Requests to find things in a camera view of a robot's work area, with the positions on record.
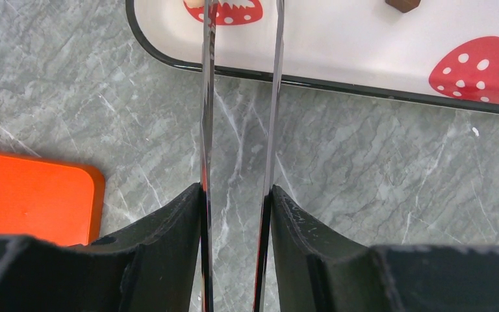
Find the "metal tongs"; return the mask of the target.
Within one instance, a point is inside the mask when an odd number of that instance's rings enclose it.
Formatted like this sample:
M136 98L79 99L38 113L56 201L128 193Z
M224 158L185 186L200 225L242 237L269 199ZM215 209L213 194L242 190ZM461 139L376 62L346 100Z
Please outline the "metal tongs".
M279 116L279 96L282 81L284 54L285 2L277 1L277 27L275 34L274 68L272 76L272 99L270 107L270 122L268 127L268 142L266 152L266 168L264 173L264 190L261 206L261 221L259 230L259 246L257 266L255 271L255 286L253 310L264 310L264 294L266 287L266 266L268 257L268 242L272 218L272 202L274 188L274 168L276 156L276 123ZM203 14L203 44L202 44L202 100L200 118L200 184L203 190L203 208L201 215L200 254L203 311L213 311L213 278L212 278L212 242L211 242L211 151L213 130L214 104L214 46L216 38L217 1L204 2Z

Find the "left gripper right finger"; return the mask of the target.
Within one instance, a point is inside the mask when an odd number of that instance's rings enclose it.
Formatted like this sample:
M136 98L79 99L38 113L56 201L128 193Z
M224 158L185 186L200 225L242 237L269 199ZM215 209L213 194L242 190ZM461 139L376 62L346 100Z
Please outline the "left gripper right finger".
M499 246L363 246L272 189L282 311L499 311Z

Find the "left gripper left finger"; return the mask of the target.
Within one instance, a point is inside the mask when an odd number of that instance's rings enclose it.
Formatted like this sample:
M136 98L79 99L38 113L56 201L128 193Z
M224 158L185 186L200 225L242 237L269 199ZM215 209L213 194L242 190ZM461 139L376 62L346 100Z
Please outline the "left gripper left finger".
M0 311L187 311L201 185L93 243L0 235Z

